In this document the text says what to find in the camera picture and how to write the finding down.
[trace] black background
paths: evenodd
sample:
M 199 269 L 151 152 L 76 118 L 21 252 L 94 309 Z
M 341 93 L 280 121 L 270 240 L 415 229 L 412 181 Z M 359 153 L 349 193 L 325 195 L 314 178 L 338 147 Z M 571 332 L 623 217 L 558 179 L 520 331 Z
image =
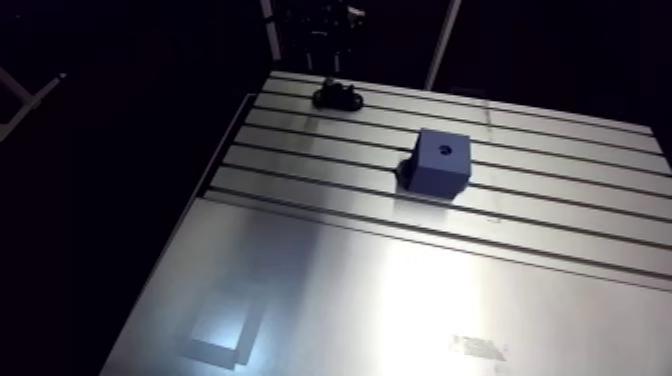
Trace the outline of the black background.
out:
M 421 88 L 447 2 L 362 3 L 346 75 Z M 98 372 L 270 69 L 260 15 L 243 0 L 2 3 L 0 66 L 32 91 L 69 74 L 0 144 L 3 323 L 22 355 L 8 362 Z M 463 0 L 436 89 L 644 123 L 669 151 L 667 15 L 655 1 Z

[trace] small black object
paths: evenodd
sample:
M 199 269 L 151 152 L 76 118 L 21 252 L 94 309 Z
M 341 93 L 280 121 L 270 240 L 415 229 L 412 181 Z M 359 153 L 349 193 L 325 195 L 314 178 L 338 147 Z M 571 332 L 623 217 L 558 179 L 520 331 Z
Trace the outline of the small black object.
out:
M 364 98 L 355 93 L 354 86 L 346 87 L 333 78 L 327 78 L 322 83 L 322 89 L 313 94 L 313 104 L 317 108 L 357 111 L 364 106 Z

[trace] metal frame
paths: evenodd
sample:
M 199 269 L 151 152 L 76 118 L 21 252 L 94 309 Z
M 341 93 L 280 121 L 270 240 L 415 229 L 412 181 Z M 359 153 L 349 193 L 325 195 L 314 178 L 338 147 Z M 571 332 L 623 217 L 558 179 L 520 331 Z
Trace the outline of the metal frame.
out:
M 441 68 L 441 63 L 443 62 L 443 54 L 446 52 L 446 46 L 448 45 L 450 34 L 453 31 L 453 27 L 455 26 L 455 20 L 457 19 L 457 12 L 459 12 L 461 4 L 462 0 L 453 0 L 448 6 L 448 12 L 446 13 L 446 20 L 443 23 L 443 28 L 441 29 L 441 35 L 439 36 L 439 41 L 436 44 L 436 50 L 434 50 L 434 57 L 432 58 L 432 64 L 429 66 L 429 72 L 427 73 L 427 80 L 425 81 L 425 90 L 431 91 L 434 88 L 434 81 L 436 80 L 436 75 L 439 73 L 439 68 Z
M 23 106 L 17 111 L 17 113 L 12 117 L 12 119 L 7 124 L 0 124 L 0 142 L 4 141 L 7 136 L 16 128 L 17 125 L 23 120 L 26 115 L 31 110 L 37 108 L 37 106 L 42 103 L 42 98 L 44 98 L 49 92 L 51 92 L 56 85 L 61 82 L 61 79 L 65 78 L 65 73 L 61 73 L 59 77 L 51 80 L 45 87 L 40 89 L 35 95 L 30 94 L 26 88 L 24 88 L 18 81 L 12 77 L 6 70 L 0 67 L 0 82 L 9 90 L 14 96 L 21 101 Z

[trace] metal pole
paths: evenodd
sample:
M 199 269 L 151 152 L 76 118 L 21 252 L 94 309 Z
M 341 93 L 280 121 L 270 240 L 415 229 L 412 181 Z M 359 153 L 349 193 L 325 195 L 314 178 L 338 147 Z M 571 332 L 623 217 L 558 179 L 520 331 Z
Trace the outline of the metal pole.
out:
M 450 33 L 453 31 L 453 26 L 455 26 L 455 20 L 457 19 L 457 12 L 460 10 L 461 4 L 462 0 L 453 0 L 450 3 L 450 5 L 448 5 L 448 12 L 446 13 L 446 19 L 443 22 L 441 35 L 439 36 L 439 41 L 436 44 L 436 49 L 434 50 L 434 58 L 432 59 L 432 65 L 429 66 L 427 81 L 425 81 L 425 90 L 432 90 L 434 88 L 434 81 L 436 80 L 436 74 L 439 72 L 441 62 L 443 62 L 443 54 L 446 52 L 446 46 L 448 45 L 448 40 L 450 39 Z

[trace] blue cube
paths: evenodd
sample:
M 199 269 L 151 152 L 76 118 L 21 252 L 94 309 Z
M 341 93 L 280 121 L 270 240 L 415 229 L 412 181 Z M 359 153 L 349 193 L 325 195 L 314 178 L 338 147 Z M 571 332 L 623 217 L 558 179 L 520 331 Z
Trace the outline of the blue cube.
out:
M 453 199 L 471 177 L 468 136 L 420 130 L 411 158 L 398 169 L 401 185 L 413 193 Z

